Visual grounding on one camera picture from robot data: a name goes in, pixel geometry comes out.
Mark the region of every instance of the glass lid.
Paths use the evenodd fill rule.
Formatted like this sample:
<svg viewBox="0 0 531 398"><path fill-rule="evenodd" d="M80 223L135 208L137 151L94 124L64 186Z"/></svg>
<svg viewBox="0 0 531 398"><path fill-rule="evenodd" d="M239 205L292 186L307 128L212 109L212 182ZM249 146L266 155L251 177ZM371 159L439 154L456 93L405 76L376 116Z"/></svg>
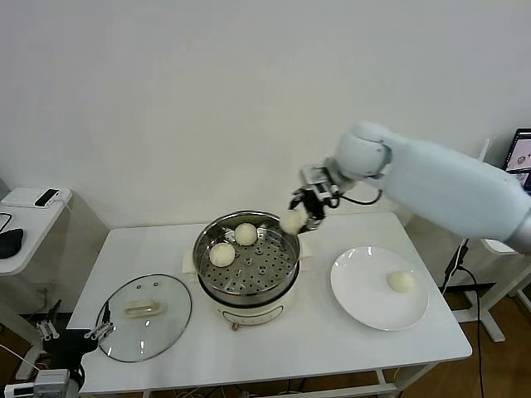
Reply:
<svg viewBox="0 0 531 398"><path fill-rule="evenodd" d="M100 348L121 362L145 361L170 348L183 334L192 312L186 286L164 274L129 281L108 303L114 331ZM105 305L98 314L98 325L104 309Z"/></svg>

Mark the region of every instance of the metal steamer tray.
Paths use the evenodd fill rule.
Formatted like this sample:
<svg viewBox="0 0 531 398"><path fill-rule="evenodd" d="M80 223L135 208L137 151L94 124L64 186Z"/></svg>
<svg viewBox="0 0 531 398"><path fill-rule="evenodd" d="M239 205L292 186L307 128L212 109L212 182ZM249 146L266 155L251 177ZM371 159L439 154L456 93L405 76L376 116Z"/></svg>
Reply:
<svg viewBox="0 0 531 398"><path fill-rule="evenodd" d="M238 245L234 230L248 222L258 230L253 245ZM217 243L233 245L236 258L227 267L210 262ZM237 308L256 308L278 299L299 273L300 243L283 232L279 218L261 211L238 211L207 226L193 246L193 263L202 287L216 301Z"/></svg>

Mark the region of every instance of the steamed bun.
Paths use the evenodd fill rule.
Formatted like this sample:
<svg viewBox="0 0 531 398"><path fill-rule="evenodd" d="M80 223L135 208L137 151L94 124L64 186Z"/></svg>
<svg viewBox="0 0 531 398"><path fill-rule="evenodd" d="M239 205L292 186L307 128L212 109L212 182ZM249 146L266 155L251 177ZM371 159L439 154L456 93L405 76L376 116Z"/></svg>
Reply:
<svg viewBox="0 0 531 398"><path fill-rule="evenodd" d="M250 246L258 239L258 231L252 224L244 222L234 230L234 239L242 246Z"/></svg>
<svg viewBox="0 0 531 398"><path fill-rule="evenodd" d="M306 223L306 216L300 210L288 210L280 217L280 228L291 235L297 235Z"/></svg>
<svg viewBox="0 0 531 398"><path fill-rule="evenodd" d="M395 292L410 293L417 287L417 281L411 272L395 271L387 274L387 283Z"/></svg>
<svg viewBox="0 0 531 398"><path fill-rule="evenodd" d="M210 262L213 263L216 267L227 267L232 264L234 258L236 257L236 252L232 245L228 243L218 243L210 249Z"/></svg>

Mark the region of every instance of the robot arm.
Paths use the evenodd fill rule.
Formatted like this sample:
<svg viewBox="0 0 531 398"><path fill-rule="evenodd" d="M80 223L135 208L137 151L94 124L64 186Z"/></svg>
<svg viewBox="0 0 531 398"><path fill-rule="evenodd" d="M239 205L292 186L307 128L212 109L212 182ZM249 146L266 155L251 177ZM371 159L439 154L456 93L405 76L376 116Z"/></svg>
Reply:
<svg viewBox="0 0 531 398"><path fill-rule="evenodd" d="M531 198L508 173L433 143L361 122L339 141L321 166L303 167L300 202L308 213L301 232L336 208L356 181L383 190L409 211L463 238L490 238L531 253Z"/></svg>

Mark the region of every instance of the computer mouse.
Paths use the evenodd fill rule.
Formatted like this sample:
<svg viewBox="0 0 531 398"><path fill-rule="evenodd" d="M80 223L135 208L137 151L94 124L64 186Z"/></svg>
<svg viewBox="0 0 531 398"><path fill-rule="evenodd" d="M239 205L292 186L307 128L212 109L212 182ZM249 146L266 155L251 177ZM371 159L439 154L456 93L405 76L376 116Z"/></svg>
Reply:
<svg viewBox="0 0 531 398"><path fill-rule="evenodd" d="M24 231L21 228L0 234L0 259L13 257L22 247Z"/></svg>

